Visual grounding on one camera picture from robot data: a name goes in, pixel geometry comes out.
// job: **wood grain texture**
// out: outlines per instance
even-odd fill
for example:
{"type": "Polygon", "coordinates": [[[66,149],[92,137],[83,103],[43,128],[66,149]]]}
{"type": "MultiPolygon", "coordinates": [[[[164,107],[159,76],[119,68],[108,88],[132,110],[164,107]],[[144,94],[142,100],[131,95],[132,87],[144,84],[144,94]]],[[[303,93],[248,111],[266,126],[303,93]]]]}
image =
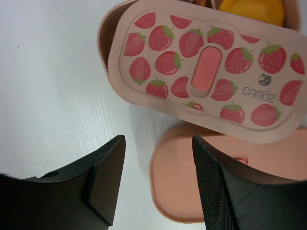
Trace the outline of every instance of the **wood grain texture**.
{"type": "MultiPolygon", "coordinates": [[[[123,101],[104,73],[97,29],[120,2],[0,0],[0,172],[42,176],[123,134],[127,154],[112,230],[203,230],[167,220],[151,200],[155,143],[180,121],[123,101]]],[[[307,10],[307,2],[301,6],[307,10]]]]}

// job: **black object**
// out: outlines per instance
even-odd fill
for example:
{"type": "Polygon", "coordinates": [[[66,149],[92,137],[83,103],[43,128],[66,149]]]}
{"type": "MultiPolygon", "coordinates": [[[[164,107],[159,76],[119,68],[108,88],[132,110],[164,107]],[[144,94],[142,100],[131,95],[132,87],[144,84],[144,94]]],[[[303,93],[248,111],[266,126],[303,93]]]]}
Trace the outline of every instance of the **black object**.
{"type": "Polygon", "coordinates": [[[192,140],[207,230],[306,230],[307,182],[253,169],[192,140]]]}
{"type": "Polygon", "coordinates": [[[0,175],[0,229],[107,230],[125,158],[124,136],[41,178],[0,175]]]}

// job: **lunch box lid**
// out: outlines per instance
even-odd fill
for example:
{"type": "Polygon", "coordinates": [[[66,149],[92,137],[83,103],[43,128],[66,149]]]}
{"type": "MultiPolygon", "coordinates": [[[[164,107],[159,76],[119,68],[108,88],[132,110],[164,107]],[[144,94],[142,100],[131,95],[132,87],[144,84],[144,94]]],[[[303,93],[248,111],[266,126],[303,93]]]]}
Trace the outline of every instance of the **lunch box lid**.
{"type": "MultiPolygon", "coordinates": [[[[139,0],[129,4],[131,5],[117,24],[107,65],[109,82],[121,98],[255,143],[283,139],[302,123],[307,113],[304,101],[307,97],[304,69],[307,39],[303,34],[178,0],[139,0]],[[150,28],[137,23],[139,19],[149,15],[155,15],[155,22],[150,28]],[[190,26],[183,29],[177,27],[184,20],[174,22],[174,18],[191,21],[190,26]],[[160,31],[166,31],[170,37],[174,36],[172,45],[164,50],[153,50],[154,46],[159,49],[157,44],[152,44],[149,48],[151,34],[157,27],[160,27],[160,31]],[[235,41],[231,48],[217,41],[209,42],[208,37],[219,34],[220,31],[234,35],[235,41]],[[204,40],[204,45],[192,57],[195,45],[189,45],[191,36],[183,42],[186,47],[180,48],[182,37],[187,33],[193,34],[193,39],[198,36],[204,40]],[[202,60],[203,53],[207,54],[204,57],[220,57],[220,63],[217,61],[212,64],[210,58],[202,60]],[[237,55],[251,64],[248,63],[247,67],[243,66],[241,69],[233,68],[236,64],[242,64],[236,63],[237,55]],[[272,58],[282,63],[279,71],[270,67],[272,58]],[[172,61],[177,69],[169,70],[168,66],[164,68],[163,62],[168,61],[172,61]],[[197,69],[202,66],[200,61],[207,61],[206,65],[209,67],[218,66],[216,75],[209,77],[211,85],[204,86],[207,89],[206,95],[199,91],[203,87],[196,87],[197,84],[204,84],[203,81],[195,80],[196,83],[192,85],[197,71],[210,72],[209,69],[197,69]],[[142,67],[143,75],[146,70],[151,69],[149,78],[135,79],[132,75],[138,73],[135,72],[137,66],[142,67]],[[271,85],[266,85],[267,79],[272,79],[272,83],[269,82],[271,85]],[[187,81],[187,99],[182,100],[187,96],[176,96],[172,91],[176,80],[187,81]],[[216,96],[217,88],[218,91],[220,88],[225,91],[230,86],[238,91],[236,95],[225,101],[223,99],[228,97],[225,96],[227,92],[222,92],[222,99],[220,95],[216,96]]],[[[178,92],[182,90],[182,84],[177,82],[177,86],[177,93],[185,95],[184,92],[178,92]]]]}

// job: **strawberry print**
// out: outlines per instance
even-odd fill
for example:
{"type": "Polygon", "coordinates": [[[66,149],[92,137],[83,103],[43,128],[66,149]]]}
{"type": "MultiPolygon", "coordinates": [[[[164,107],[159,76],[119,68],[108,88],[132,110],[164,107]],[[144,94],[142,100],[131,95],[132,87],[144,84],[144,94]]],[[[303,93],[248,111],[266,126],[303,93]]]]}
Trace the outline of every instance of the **strawberry print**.
{"type": "Polygon", "coordinates": [[[224,48],[224,50],[230,49],[234,44],[234,33],[221,29],[218,27],[212,27],[207,33],[208,43],[215,43],[224,48]]]}
{"type": "Polygon", "coordinates": [[[280,45],[269,45],[261,50],[258,61],[264,71],[276,74],[286,62],[286,51],[280,45]]]}
{"type": "Polygon", "coordinates": [[[152,28],[155,24],[155,13],[153,12],[143,15],[134,24],[142,29],[152,28]]]}
{"type": "Polygon", "coordinates": [[[149,47],[152,50],[165,50],[169,48],[174,39],[174,34],[166,25],[153,29],[149,37],[149,47]]]}
{"type": "Polygon", "coordinates": [[[179,49],[185,58],[197,55],[199,49],[204,45],[203,35],[200,29],[190,29],[183,34],[179,41],[179,49]]]}
{"type": "Polygon", "coordinates": [[[124,50],[124,55],[128,57],[140,54],[145,46],[146,36],[141,33],[130,33],[124,50]]]}
{"type": "Polygon", "coordinates": [[[178,78],[172,85],[171,92],[176,97],[179,98],[187,98],[189,94],[187,92],[189,78],[188,77],[180,77],[178,78]]]}
{"type": "Polygon", "coordinates": [[[165,81],[159,80],[157,78],[156,80],[149,82],[146,87],[146,93],[166,99],[168,96],[168,87],[165,84],[165,81]]]}
{"type": "Polygon", "coordinates": [[[143,57],[138,57],[130,65],[129,73],[133,79],[133,82],[142,85],[150,75],[150,66],[148,61],[143,57]]]}
{"type": "Polygon", "coordinates": [[[259,38],[251,37],[248,35],[240,34],[240,36],[244,39],[244,41],[251,43],[251,44],[255,44],[260,41],[259,38]]]}
{"type": "Polygon", "coordinates": [[[220,112],[220,117],[238,124],[242,124],[244,121],[244,111],[242,106],[237,104],[228,104],[223,107],[220,112]]]}
{"type": "Polygon", "coordinates": [[[181,29],[181,30],[187,28],[192,22],[189,19],[184,19],[184,18],[180,18],[180,17],[177,17],[177,16],[173,16],[173,15],[171,15],[171,20],[172,20],[174,26],[177,27],[178,29],[181,29]]]}
{"type": "Polygon", "coordinates": [[[226,70],[228,73],[244,73],[251,67],[254,58],[251,51],[246,48],[236,48],[232,50],[226,59],[226,70]]]}
{"type": "Polygon", "coordinates": [[[196,110],[201,111],[201,112],[205,112],[205,110],[203,109],[202,105],[198,104],[198,103],[195,103],[195,102],[189,102],[187,104],[183,103],[183,105],[186,106],[186,107],[192,108],[192,109],[196,109],[196,110]]]}
{"type": "Polygon", "coordinates": [[[299,74],[305,74],[305,66],[298,53],[291,56],[291,68],[299,74]]]}
{"type": "Polygon", "coordinates": [[[174,51],[166,51],[155,62],[155,69],[164,75],[173,75],[181,68],[180,56],[174,51]]]}
{"type": "Polygon", "coordinates": [[[284,105],[293,105],[303,85],[302,80],[292,80],[283,87],[279,100],[284,105]]]}
{"type": "Polygon", "coordinates": [[[258,126],[271,126],[282,115],[278,107],[270,104],[262,104],[258,106],[251,114],[251,121],[258,126]]]}
{"type": "Polygon", "coordinates": [[[227,79],[219,79],[216,83],[215,89],[211,98],[220,102],[229,100],[233,95],[235,95],[238,87],[235,83],[227,79]]]}

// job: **pink container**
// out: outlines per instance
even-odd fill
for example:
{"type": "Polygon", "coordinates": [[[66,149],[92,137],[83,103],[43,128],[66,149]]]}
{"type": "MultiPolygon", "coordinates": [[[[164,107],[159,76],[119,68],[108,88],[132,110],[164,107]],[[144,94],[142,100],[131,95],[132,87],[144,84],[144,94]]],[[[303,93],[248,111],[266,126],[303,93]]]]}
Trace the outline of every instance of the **pink container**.
{"type": "Polygon", "coordinates": [[[307,38],[298,1],[287,28],[178,0],[127,1],[98,32],[124,100],[254,143],[279,141],[307,113],[307,38]]]}
{"type": "Polygon", "coordinates": [[[195,125],[176,126],[159,139],[149,170],[153,202],[170,220],[204,222],[192,152],[195,134],[257,170],[292,180],[307,179],[306,128],[274,143],[254,144],[195,125]]]}

